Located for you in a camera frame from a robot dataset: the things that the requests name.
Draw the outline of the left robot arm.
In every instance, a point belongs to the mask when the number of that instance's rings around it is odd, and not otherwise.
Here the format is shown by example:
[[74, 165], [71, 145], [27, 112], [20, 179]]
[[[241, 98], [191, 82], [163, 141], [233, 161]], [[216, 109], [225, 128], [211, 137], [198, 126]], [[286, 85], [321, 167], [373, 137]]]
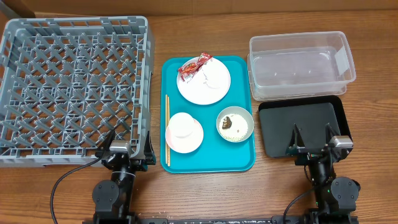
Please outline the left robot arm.
[[136, 172], [146, 172], [149, 165], [156, 164], [150, 132], [146, 134], [144, 147], [135, 153], [131, 152], [129, 141], [116, 140], [115, 137], [115, 131], [110, 131], [97, 148], [95, 156], [111, 171], [111, 178], [94, 187], [95, 212], [93, 218], [82, 221], [83, 224], [141, 222], [138, 215], [130, 211], [130, 204]]

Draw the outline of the grey bowl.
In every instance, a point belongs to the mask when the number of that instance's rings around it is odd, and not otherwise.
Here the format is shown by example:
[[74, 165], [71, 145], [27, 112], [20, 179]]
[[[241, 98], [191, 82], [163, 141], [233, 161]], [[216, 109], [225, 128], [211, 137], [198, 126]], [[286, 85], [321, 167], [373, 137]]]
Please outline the grey bowl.
[[218, 115], [218, 117], [216, 119], [216, 129], [217, 129], [218, 133], [220, 134], [220, 132], [218, 130], [218, 125], [219, 125], [222, 117], [227, 115], [227, 114], [232, 114], [232, 113], [240, 114], [248, 123], [248, 132], [246, 133], [246, 135], [245, 135], [245, 137], [244, 137], [244, 139], [242, 141], [238, 141], [238, 142], [243, 142], [243, 141], [247, 140], [251, 136], [251, 134], [253, 133], [253, 131], [254, 131], [254, 120], [253, 120], [252, 114], [250, 112], [248, 112], [246, 109], [242, 108], [242, 107], [229, 106], [229, 107], [223, 109], [219, 113], [219, 115]]

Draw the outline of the white rice pile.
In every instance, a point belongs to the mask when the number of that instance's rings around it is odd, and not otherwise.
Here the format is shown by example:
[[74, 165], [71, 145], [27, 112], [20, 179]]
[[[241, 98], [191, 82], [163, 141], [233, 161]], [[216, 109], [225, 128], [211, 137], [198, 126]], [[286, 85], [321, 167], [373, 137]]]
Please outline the white rice pile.
[[[229, 129], [222, 129], [223, 118], [229, 116], [232, 121], [232, 126]], [[240, 114], [227, 114], [222, 117], [218, 130], [223, 138], [231, 142], [242, 141], [248, 132], [248, 123]]]

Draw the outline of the red snack wrapper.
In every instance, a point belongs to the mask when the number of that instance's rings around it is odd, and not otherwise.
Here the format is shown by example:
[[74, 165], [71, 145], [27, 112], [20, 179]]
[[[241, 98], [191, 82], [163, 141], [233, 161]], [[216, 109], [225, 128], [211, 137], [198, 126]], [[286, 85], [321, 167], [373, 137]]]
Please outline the red snack wrapper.
[[181, 66], [177, 71], [180, 74], [182, 81], [187, 82], [189, 79], [193, 78], [199, 69], [201, 69], [201, 67], [212, 58], [212, 55], [202, 52], [194, 62]]

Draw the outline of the white napkin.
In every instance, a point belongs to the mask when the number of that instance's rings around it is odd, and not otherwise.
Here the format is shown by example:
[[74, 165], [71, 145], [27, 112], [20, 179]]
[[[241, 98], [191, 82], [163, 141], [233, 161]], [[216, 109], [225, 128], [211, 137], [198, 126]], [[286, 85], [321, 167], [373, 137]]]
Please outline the white napkin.
[[226, 68], [218, 63], [209, 63], [201, 67], [204, 84], [209, 88], [222, 88], [226, 84]]

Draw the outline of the small pink plate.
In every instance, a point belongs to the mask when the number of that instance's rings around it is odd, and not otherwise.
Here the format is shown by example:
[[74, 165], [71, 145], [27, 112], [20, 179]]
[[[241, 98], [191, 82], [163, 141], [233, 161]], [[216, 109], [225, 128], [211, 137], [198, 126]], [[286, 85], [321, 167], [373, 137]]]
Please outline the small pink plate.
[[204, 132], [201, 124], [194, 119], [193, 131], [184, 138], [173, 135], [170, 128], [165, 131], [165, 140], [168, 146], [177, 153], [187, 154], [197, 150], [203, 142]]

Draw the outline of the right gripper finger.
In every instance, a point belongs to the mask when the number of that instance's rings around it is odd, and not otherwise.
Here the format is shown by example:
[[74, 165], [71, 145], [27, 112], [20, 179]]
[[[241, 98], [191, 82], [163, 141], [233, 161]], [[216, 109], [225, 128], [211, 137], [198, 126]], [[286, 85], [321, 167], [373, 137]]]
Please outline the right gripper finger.
[[300, 134], [300, 130], [296, 124], [294, 124], [294, 128], [292, 130], [292, 137], [290, 138], [290, 142], [288, 145], [289, 149], [301, 149], [304, 148], [305, 144]]
[[325, 125], [326, 144], [328, 146], [337, 146], [340, 135], [330, 126], [329, 123]]

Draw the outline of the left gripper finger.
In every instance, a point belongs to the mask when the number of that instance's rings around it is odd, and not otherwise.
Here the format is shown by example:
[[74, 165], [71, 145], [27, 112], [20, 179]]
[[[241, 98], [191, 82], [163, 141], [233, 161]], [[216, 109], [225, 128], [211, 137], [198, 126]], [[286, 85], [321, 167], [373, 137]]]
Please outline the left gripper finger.
[[148, 131], [146, 135], [146, 141], [144, 144], [144, 155], [147, 164], [155, 163], [155, 153], [150, 140], [150, 131]]
[[102, 143], [99, 145], [98, 147], [98, 151], [99, 152], [104, 152], [104, 151], [108, 151], [110, 148], [111, 143], [113, 142], [114, 138], [115, 138], [115, 130], [111, 130], [105, 137], [105, 139], [102, 141]]

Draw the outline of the white cup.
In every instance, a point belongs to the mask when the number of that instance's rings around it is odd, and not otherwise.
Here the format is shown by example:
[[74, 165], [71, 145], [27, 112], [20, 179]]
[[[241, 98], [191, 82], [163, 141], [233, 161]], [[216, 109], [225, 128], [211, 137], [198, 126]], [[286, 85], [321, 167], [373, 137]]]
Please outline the white cup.
[[168, 128], [171, 133], [178, 138], [185, 138], [193, 132], [194, 119], [184, 112], [174, 114], [170, 120]]

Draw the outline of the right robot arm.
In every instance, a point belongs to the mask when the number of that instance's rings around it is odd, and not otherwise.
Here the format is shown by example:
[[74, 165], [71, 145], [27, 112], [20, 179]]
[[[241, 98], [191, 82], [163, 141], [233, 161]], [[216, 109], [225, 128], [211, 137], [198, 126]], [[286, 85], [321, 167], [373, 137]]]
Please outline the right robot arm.
[[315, 194], [316, 208], [309, 209], [296, 223], [357, 223], [351, 216], [356, 210], [360, 184], [348, 177], [337, 177], [333, 164], [346, 159], [353, 149], [350, 136], [339, 136], [325, 126], [326, 143], [319, 148], [305, 146], [299, 128], [294, 126], [286, 153], [295, 156], [295, 165], [303, 166], [312, 188], [293, 199], [284, 210], [283, 223], [293, 223], [287, 217], [289, 209], [301, 198]]

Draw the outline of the brown food piece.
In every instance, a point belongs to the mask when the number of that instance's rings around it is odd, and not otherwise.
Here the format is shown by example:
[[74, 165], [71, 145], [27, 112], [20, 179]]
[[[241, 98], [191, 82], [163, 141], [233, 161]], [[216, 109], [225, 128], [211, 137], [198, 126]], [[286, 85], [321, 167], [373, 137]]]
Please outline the brown food piece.
[[229, 129], [232, 126], [232, 121], [229, 116], [223, 118], [222, 129]]

